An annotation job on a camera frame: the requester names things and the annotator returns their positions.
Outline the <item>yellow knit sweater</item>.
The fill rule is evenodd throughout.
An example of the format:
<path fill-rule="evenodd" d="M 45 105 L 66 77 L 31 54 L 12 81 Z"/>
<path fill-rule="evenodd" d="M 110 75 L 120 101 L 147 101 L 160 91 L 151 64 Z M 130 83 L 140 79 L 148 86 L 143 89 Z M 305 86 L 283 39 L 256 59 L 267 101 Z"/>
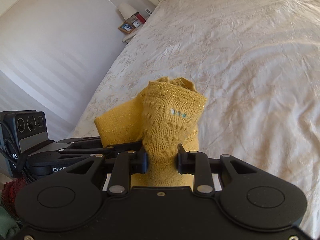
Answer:
<path fill-rule="evenodd" d="M 150 81 L 134 99 L 105 112 L 94 121 L 104 147 L 141 141 L 148 154 L 148 171 L 133 174 L 132 186 L 193 186 L 193 175 L 176 168 L 178 145 L 199 149 L 198 120 L 206 97 L 178 77 Z"/>

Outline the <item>left white nightstand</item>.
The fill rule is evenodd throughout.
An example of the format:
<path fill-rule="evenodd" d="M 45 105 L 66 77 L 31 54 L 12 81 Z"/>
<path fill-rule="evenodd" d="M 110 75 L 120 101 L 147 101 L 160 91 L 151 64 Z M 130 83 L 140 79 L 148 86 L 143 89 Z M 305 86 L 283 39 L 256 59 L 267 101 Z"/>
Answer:
<path fill-rule="evenodd" d="M 136 28 L 131 33 L 126 34 L 123 38 L 123 42 L 128 44 L 139 33 L 139 31 L 140 29 Z"/>

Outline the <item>white embroidered bedspread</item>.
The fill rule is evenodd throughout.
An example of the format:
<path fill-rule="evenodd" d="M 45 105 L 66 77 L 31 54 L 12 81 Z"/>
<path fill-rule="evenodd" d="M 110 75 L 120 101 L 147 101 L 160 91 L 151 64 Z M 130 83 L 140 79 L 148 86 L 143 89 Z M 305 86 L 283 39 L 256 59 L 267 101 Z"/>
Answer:
<path fill-rule="evenodd" d="M 105 75 L 75 137 L 149 81 L 184 77 L 208 101 L 200 150 L 228 153 L 304 191 L 319 237 L 319 0 L 165 0 Z"/>

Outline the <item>small desk clock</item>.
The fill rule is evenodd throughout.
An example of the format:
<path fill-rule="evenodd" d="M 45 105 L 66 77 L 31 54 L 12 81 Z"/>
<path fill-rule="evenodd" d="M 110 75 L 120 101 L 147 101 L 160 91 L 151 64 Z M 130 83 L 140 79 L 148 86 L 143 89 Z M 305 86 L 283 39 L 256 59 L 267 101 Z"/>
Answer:
<path fill-rule="evenodd" d="M 140 20 L 135 20 L 134 22 L 132 22 L 132 24 L 135 26 L 135 28 L 138 28 L 138 27 L 140 27 L 142 25 Z"/>

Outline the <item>white bedside lamp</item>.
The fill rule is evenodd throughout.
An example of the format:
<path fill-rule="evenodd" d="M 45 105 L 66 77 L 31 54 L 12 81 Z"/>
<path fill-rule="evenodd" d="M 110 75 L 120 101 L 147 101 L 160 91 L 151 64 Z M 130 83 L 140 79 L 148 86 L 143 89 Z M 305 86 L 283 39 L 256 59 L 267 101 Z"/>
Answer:
<path fill-rule="evenodd" d="M 121 3 L 118 6 L 118 10 L 121 13 L 124 20 L 128 20 L 137 13 L 137 10 L 134 7 L 125 2 Z"/>

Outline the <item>wooden picture frame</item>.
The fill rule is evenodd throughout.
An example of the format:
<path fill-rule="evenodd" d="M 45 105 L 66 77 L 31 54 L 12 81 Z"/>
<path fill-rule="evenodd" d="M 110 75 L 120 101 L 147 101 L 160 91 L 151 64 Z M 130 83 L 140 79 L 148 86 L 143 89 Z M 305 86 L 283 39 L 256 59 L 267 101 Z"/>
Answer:
<path fill-rule="evenodd" d="M 119 27 L 118 29 L 120 31 L 122 31 L 125 34 L 130 34 L 131 32 L 133 32 L 135 30 L 135 26 L 127 21 L 124 21 Z"/>

